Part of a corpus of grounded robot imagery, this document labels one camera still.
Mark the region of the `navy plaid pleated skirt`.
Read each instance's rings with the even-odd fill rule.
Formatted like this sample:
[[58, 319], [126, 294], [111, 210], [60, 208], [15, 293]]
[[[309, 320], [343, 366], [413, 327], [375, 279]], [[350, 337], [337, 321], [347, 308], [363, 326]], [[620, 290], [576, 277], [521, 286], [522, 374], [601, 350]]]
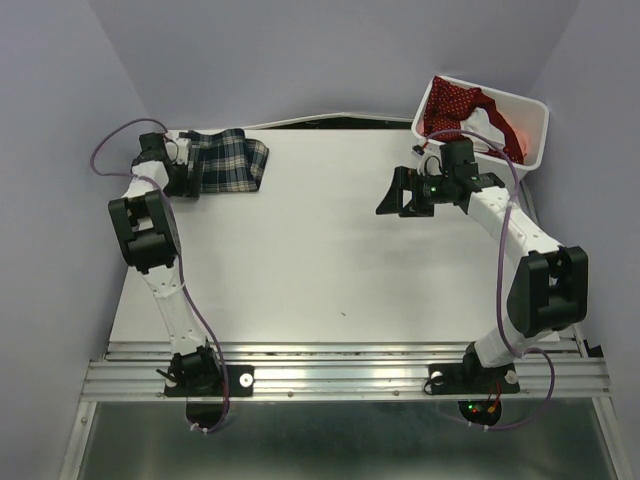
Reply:
[[211, 135], [189, 130], [180, 137], [191, 141], [190, 155], [202, 167], [202, 193], [259, 191], [270, 154], [263, 142], [240, 128]]

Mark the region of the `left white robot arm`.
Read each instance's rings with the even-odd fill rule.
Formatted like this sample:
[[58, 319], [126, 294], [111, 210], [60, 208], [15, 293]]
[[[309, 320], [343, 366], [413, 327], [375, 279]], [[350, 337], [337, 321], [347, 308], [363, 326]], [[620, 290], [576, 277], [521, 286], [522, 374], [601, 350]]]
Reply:
[[167, 331], [171, 360], [160, 375], [170, 396], [223, 395], [224, 370], [180, 277], [180, 239], [165, 197], [174, 164], [162, 134], [143, 134], [139, 142], [129, 186], [108, 211], [123, 258], [150, 289]]

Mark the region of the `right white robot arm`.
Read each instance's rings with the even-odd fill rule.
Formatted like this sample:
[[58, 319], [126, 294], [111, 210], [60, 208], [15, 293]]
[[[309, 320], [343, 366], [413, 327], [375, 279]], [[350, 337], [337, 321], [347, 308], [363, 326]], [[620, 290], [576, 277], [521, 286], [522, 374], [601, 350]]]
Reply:
[[444, 144], [440, 168], [398, 166], [378, 205], [379, 215], [431, 217], [441, 204], [460, 208], [499, 244], [498, 262], [510, 262], [509, 288], [496, 288], [497, 325], [471, 346], [460, 366], [463, 384], [482, 390], [496, 368], [518, 358], [544, 336], [583, 321], [588, 308], [589, 258], [545, 233], [515, 202], [494, 173], [479, 170], [470, 140]]

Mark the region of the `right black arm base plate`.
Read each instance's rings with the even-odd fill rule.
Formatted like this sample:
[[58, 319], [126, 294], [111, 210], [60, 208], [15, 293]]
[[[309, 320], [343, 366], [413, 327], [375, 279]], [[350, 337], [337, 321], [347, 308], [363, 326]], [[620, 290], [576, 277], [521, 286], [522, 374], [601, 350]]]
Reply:
[[484, 367], [472, 347], [458, 363], [427, 366], [423, 392], [430, 396], [463, 396], [458, 401], [463, 419], [486, 429], [496, 427], [502, 415], [502, 397], [521, 391], [513, 363]]

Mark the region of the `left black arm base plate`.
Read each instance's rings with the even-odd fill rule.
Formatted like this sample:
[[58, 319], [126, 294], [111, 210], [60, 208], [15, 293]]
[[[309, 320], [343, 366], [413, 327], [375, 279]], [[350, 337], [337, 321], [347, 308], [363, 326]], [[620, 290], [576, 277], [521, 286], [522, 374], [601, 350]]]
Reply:
[[157, 369], [164, 379], [164, 396], [185, 399], [185, 418], [192, 431], [211, 434], [219, 431], [230, 411], [232, 398], [253, 396], [255, 368], [247, 364], [227, 365], [229, 392], [225, 393], [223, 375], [199, 381], [195, 385], [178, 384], [168, 372]]

